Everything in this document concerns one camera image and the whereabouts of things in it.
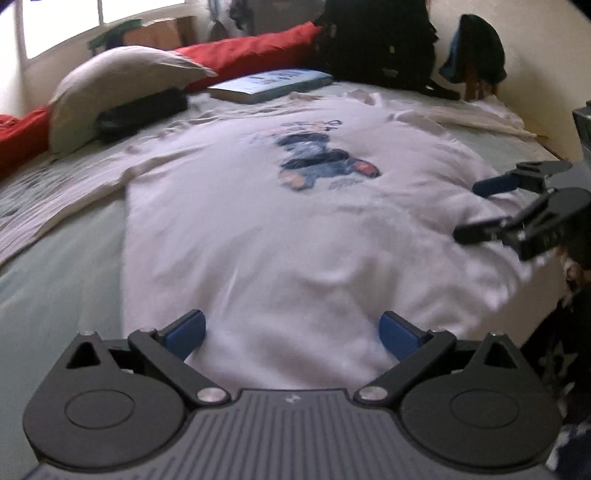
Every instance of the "metal screw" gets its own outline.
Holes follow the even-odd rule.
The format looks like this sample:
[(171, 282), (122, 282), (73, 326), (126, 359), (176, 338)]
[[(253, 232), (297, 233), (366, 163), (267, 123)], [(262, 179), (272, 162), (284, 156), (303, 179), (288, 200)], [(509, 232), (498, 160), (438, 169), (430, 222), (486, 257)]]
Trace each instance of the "metal screw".
[(382, 401), (388, 396), (388, 390), (382, 387), (370, 385), (359, 390), (359, 398), (365, 401)]
[(218, 387), (202, 388), (197, 392), (197, 398), (204, 403), (219, 403), (227, 396), (227, 392)]

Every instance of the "wall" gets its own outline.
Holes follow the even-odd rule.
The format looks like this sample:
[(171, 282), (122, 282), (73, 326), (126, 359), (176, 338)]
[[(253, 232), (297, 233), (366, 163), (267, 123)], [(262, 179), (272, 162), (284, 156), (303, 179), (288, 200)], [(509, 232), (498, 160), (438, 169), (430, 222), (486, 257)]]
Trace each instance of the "wall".
[(14, 5), (0, 14), (0, 113), (23, 116), (27, 102), (18, 60)]
[[(209, 12), (204, 6), (205, 0), (194, 0), (191, 3), (152, 10), (137, 15), (136, 18), (151, 21), (159, 18), (194, 15), (198, 19), (197, 33), (200, 41), (203, 41), (202, 36), (207, 34), (207, 29), (210, 28)], [(97, 27), (77, 35), (26, 62), (23, 68), (23, 77), (30, 109), (45, 105), (51, 99), (54, 90), (63, 77), (90, 59), (91, 55), (86, 43), (108, 28), (109, 25), (106, 25), (106, 28)]]
[(552, 150), (581, 159), (571, 111), (591, 99), (591, 22), (566, 0), (431, 0), (440, 64), (464, 13), (487, 20), (504, 44), (499, 97), (546, 130)]

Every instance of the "black bag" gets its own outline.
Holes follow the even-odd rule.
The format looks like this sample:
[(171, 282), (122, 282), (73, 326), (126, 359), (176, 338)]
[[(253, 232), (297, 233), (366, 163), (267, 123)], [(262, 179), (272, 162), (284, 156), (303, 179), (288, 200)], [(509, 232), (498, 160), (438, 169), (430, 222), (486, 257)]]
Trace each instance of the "black bag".
[(117, 142), (135, 135), (146, 125), (184, 112), (187, 107), (185, 93), (178, 88), (169, 88), (99, 113), (95, 127), (100, 141)]
[(435, 84), (437, 30), (425, 0), (326, 0), (312, 67), (337, 80), (369, 83), (453, 100)]

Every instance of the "window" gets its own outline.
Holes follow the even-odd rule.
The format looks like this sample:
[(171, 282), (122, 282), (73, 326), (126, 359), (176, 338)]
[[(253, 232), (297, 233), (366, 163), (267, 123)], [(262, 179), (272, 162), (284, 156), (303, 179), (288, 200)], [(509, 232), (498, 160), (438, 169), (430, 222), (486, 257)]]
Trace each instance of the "window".
[(147, 12), (148, 10), (181, 4), (183, 1), (184, 0), (103, 0), (103, 20), (105, 23), (110, 23), (141, 12)]
[(58, 43), (102, 24), (183, 2), (184, 0), (22, 0), (27, 58), (36, 57)]

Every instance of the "cardboard box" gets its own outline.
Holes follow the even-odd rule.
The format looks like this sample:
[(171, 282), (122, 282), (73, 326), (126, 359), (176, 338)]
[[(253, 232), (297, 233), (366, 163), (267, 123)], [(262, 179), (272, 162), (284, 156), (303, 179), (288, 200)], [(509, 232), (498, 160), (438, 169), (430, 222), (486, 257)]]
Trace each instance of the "cardboard box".
[(123, 41), (125, 45), (174, 50), (197, 43), (197, 33), (193, 17), (165, 18), (127, 32)]

